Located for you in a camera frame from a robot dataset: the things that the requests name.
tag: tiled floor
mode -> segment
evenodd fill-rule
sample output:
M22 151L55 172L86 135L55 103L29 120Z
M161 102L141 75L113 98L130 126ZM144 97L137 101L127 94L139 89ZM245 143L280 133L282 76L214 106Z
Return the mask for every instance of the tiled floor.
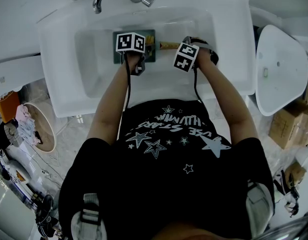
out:
M295 158L302 163L308 157L308 148L293 147L282 150L268 136L272 116L262 116L248 97L243 98L254 119L272 174L280 167L287 167ZM217 100L206 100L205 106L217 132L230 141L229 127ZM56 195L76 154L87 137L93 116L93 114L86 114L81 119L69 117L66 128L57 136L56 150L51 154L45 154L39 150L34 151L25 143L21 146L23 151L11 146L8 152L28 170L32 176L30 184L33 188L38 189L43 194ZM82 171L87 166L88 161L86 161L86 164L82 164Z

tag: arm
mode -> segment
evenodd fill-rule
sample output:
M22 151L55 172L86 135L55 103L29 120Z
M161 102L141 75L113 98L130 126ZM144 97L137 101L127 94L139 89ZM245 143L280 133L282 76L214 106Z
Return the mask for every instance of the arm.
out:
M130 71L140 59L138 54L128 54ZM100 100L87 139L98 138L112 145L117 139L126 91L128 88L126 63L118 69L114 79Z
M198 67L210 83L219 106L229 125L232 144L247 138L258 138L254 121L235 87L210 61L209 51L200 48L197 55Z

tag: black t-shirt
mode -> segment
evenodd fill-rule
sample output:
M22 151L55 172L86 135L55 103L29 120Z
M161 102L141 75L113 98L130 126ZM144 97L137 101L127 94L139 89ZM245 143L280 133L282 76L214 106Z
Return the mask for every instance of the black t-shirt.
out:
M83 144L61 188L59 220L70 235L84 193L98 193L109 240L150 240L180 221L250 239L248 180L264 184L273 197L258 139L231 146L198 101L148 101L123 113L113 146L96 138Z

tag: star print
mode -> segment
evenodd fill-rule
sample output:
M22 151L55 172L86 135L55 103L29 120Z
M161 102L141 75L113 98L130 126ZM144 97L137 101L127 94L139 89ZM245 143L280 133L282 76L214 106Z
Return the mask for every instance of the star print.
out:
M145 141L145 143L148 145L148 148L145 150L144 153L152 152L155 159L157 159L160 150L166 150L166 148L164 146L159 144L160 139L158 141L156 141L155 143L151 143L149 141Z
M221 143L222 138L219 136L214 139L210 139L203 135L200 135L200 138L202 138L203 141L207 144L202 148L202 150L211 150L217 158L220 157L220 150L231 149L230 146L226 146Z
M187 143L189 143L189 141L187 140L188 139L188 137L182 137L182 139L180 140L180 142L179 143L182 143L183 145L186 145Z
M194 170L193 170L193 165L188 165L188 164L186 164L186 167L185 168L183 168L183 170L186 172L186 174L188 174L188 173L192 173Z
M129 138L127 140L127 142L130 142L130 141L136 141L136 147L139 148L140 144L142 143L143 140L148 140L152 137L148 137L146 136L148 134L148 132L146 133L142 133L142 134L139 134L138 132L136 133L136 135L132 138Z
M163 108L163 110L165 111L164 113L171 113L175 109L174 108L170 108L170 106L168 105L167 108Z

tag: sink basin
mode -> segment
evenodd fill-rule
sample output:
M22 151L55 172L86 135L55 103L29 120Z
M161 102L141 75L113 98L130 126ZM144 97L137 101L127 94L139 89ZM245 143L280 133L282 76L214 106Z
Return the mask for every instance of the sink basin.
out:
M37 24L45 80L58 117L94 113L119 65L113 63L115 31L155 30L160 41L200 37L219 56L218 67L241 95L255 92L256 56L249 0L155 0L147 8L130 0L77 0ZM175 50L156 50L141 76L131 78L130 105L153 99L197 99L193 72L172 67ZM199 72L197 90L214 98Z
M308 58L305 49L273 25L264 27L257 47L256 100L260 112L271 116L305 91Z
M112 33L140 29L154 29L158 41L180 43L185 36L196 36L208 40L213 47L216 46L213 19L202 9L163 7L105 18L75 35L79 71L88 97L101 97L110 83L109 79L113 78L119 67L113 64ZM157 87L167 88L171 82L174 85L190 84L192 74L172 67L174 55L175 50L156 51L156 62L147 63L146 71L141 77L133 77L135 81L132 89L144 92Z

